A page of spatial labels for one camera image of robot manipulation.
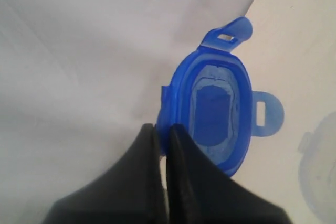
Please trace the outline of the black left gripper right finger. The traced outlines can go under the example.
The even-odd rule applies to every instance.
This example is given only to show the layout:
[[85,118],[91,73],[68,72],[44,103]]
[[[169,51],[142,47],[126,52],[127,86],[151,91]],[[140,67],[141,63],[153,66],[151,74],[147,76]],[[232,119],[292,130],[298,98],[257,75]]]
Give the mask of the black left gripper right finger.
[[170,223],[291,223],[286,212],[214,165],[184,126],[170,128],[166,161]]

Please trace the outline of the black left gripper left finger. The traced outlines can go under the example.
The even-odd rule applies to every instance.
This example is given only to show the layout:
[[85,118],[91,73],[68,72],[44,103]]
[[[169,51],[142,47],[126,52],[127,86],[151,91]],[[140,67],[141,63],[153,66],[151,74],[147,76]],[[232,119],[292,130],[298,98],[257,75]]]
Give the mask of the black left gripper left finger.
[[142,125],[125,154],[102,176],[58,200],[44,223],[167,223],[154,125]]

